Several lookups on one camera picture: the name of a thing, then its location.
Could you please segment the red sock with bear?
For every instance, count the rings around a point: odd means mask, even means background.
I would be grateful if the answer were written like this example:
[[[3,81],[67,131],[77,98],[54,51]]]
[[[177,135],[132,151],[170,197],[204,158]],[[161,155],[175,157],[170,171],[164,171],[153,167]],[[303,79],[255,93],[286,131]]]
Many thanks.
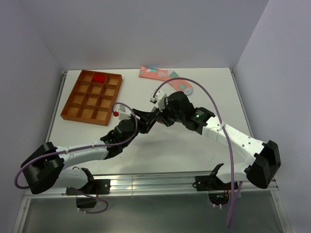
[[[106,80],[106,74],[94,74],[92,81],[95,83],[104,83]]]

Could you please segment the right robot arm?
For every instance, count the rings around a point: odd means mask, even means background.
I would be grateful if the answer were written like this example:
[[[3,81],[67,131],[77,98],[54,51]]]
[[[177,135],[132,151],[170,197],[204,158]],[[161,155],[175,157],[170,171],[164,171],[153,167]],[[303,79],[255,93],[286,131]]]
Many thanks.
[[[157,91],[150,101],[158,106],[158,121],[166,126],[176,122],[182,123],[188,130],[211,138],[225,146],[230,145],[231,155],[237,153],[243,161],[226,165],[218,164],[209,174],[206,181],[198,181],[197,188],[220,190],[232,180],[249,181],[254,186],[266,189],[281,166],[277,143],[267,143],[254,139],[237,129],[221,122],[218,116],[204,107],[194,107],[182,92],[167,96]]]

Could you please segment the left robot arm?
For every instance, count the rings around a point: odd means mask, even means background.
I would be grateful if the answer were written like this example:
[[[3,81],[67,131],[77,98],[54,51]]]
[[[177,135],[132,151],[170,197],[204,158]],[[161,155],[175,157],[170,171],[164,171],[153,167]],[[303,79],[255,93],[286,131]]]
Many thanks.
[[[126,113],[125,107],[120,105],[113,112],[120,120],[118,125],[97,141],[71,147],[56,147],[52,142],[42,144],[22,163],[14,179],[15,186],[23,188],[18,184],[18,178],[23,174],[26,188],[32,194],[41,194],[56,185],[76,188],[84,194],[91,193],[95,187],[93,175],[87,168],[72,167],[118,156],[138,134],[148,133],[158,117],[158,109],[150,112],[131,109]]]

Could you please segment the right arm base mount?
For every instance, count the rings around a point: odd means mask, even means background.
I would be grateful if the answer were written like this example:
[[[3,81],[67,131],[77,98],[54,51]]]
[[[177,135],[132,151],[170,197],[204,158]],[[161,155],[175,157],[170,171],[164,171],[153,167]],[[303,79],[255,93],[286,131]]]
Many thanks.
[[[231,183],[223,183],[216,176],[196,176],[192,187],[196,191],[220,191],[219,193],[208,194],[209,201],[217,206],[229,203],[229,191]]]

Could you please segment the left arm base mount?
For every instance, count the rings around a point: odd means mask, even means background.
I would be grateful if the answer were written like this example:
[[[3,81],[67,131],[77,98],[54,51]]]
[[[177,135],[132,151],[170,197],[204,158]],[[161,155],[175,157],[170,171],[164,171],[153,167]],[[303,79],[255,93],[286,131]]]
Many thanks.
[[[110,179],[95,179],[80,189],[67,187],[66,195],[76,196],[76,207],[79,211],[84,211],[89,214],[101,213],[108,208],[108,202],[103,200],[100,195],[108,195],[110,187]],[[90,209],[93,209],[99,203],[104,204],[103,210],[90,211]]]

